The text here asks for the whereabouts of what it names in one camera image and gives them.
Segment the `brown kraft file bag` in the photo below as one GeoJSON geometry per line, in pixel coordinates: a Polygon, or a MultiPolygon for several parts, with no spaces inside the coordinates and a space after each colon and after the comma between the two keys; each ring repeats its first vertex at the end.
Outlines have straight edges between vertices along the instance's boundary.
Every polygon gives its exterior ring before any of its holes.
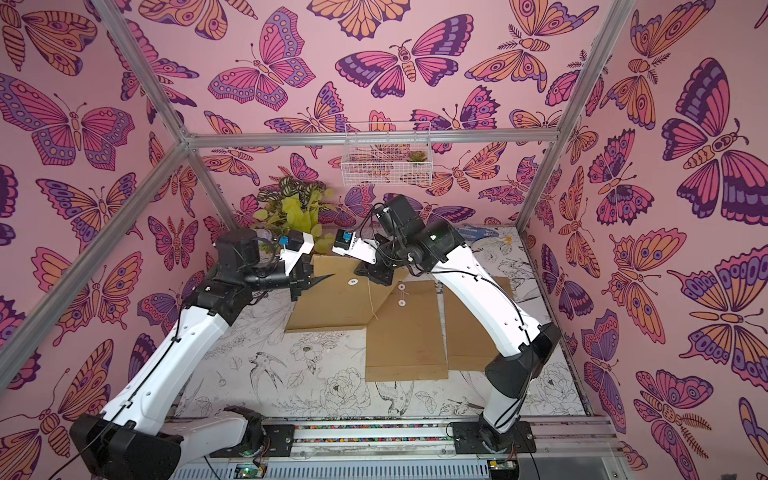
{"type": "Polygon", "coordinates": [[[449,377],[433,281],[400,283],[366,328],[368,382],[449,377]]]}

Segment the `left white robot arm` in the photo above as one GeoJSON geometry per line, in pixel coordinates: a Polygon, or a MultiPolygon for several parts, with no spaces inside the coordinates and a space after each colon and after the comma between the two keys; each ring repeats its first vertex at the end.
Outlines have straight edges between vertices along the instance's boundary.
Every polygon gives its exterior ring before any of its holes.
{"type": "Polygon", "coordinates": [[[183,301],[166,338],[138,373],[97,414],[70,429],[80,459],[102,479],[168,479],[182,465],[224,449],[266,449],[261,414],[227,407],[218,415],[171,427],[177,395],[210,348],[241,312],[274,290],[292,300],[319,283],[314,239],[292,230],[272,241],[240,229],[218,238],[218,261],[183,301]]]}

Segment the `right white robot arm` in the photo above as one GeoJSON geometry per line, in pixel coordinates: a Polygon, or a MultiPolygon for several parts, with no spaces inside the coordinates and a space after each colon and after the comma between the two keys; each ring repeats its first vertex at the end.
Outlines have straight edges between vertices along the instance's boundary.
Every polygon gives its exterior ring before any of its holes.
{"type": "Polygon", "coordinates": [[[558,346],[560,329],[525,312],[448,221],[426,223],[403,195],[374,206],[369,215],[384,232],[372,239],[355,231],[338,232],[334,252],[360,260],[367,277],[382,285],[390,285],[400,267],[413,276],[430,275],[484,327],[498,354],[485,368],[491,394],[479,431],[491,448],[499,449],[520,419],[531,381],[558,346]]]}

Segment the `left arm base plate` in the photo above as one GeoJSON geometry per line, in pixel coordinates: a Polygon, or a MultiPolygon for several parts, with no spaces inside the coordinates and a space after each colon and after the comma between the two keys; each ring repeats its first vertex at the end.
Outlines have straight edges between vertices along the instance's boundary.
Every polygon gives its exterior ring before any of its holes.
{"type": "Polygon", "coordinates": [[[293,424],[261,425],[249,428],[244,439],[233,447],[210,454],[212,458],[282,458],[289,457],[294,443],[293,424]]]}

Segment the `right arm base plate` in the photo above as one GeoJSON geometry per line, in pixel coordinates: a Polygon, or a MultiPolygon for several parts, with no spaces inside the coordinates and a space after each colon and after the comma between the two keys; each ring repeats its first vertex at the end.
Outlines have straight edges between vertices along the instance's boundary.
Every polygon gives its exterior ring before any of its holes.
{"type": "Polygon", "coordinates": [[[499,433],[477,421],[451,422],[448,426],[457,454],[536,453],[537,447],[531,425],[518,421],[508,431],[499,433]]]}

